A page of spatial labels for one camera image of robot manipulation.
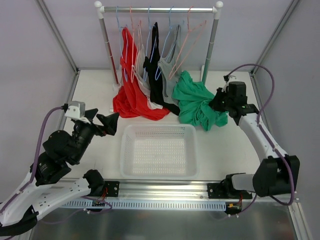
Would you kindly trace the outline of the green tank top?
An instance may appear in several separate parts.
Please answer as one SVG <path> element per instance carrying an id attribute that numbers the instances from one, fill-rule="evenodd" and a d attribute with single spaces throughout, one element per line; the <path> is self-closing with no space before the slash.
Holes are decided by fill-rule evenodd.
<path id="1" fill-rule="evenodd" d="M 223 127 L 228 123 L 226 112 L 213 110 L 209 106 L 215 95 L 201 81 L 193 81 L 186 70 L 180 74 L 171 96 L 178 102 L 178 120 L 181 124 L 201 126 L 208 132 L 213 126 Z"/>

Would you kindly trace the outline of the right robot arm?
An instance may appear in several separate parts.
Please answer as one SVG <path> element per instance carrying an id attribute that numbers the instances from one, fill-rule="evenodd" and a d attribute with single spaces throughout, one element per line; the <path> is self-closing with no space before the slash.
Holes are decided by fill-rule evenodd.
<path id="1" fill-rule="evenodd" d="M 254 174 L 231 173 L 223 181 L 223 193 L 235 198 L 241 191 L 256 193 L 259 197 L 294 195 L 300 169 L 300 160 L 281 148 L 260 119 L 254 104 L 248 103 L 247 86 L 241 81 L 228 82 L 217 89 L 209 106 L 227 112 L 248 137 L 258 159 Z"/>

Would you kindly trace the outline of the pink wire hanger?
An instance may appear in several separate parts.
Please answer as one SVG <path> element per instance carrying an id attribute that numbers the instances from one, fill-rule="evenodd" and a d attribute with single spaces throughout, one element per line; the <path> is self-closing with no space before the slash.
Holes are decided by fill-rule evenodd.
<path id="1" fill-rule="evenodd" d="M 183 63 L 186 61 L 187 57 L 192 52 L 193 48 L 195 47 L 197 41 L 200 39 L 200 36 L 203 34 L 204 28 L 207 25 L 207 21 L 204 20 L 198 25 L 195 25 L 193 27 L 190 26 L 190 15 L 193 10 L 193 6 L 191 6 L 187 13 L 187 34 L 182 42 L 182 45 L 180 47 L 180 51 L 176 57 L 176 61 L 169 73 L 169 79 L 171 80 L 173 76 L 178 72 L 178 70 L 182 67 Z M 194 37 L 194 33 L 197 32 L 197 36 L 193 40 L 193 43 L 188 47 L 188 44 L 191 41 L 191 38 Z"/>

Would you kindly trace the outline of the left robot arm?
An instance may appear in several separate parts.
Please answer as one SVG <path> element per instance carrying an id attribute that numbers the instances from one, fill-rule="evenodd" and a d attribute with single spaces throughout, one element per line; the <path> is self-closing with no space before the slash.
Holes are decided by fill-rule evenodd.
<path id="1" fill-rule="evenodd" d="M 25 179 L 14 193 L 0 204 L 0 235 L 6 240 L 24 234 L 53 210 L 65 203 L 104 193 L 105 180 L 96 169 L 88 170 L 70 187 L 56 193 L 43 193 L 71 172 L 78 165 L 93 137 L 114 136 L 117 132 L 119 113 L 98 113 L 98 109 L 84 112 L 84 120 L 73 119 L 71 134 L 64 130 L 53 132 L 43 142 L 44 130 L 50 115 L 55 111 L 67 112 L 67 104 L 51 109 L 45 116 L 35 151 L 35 157 Z"/>

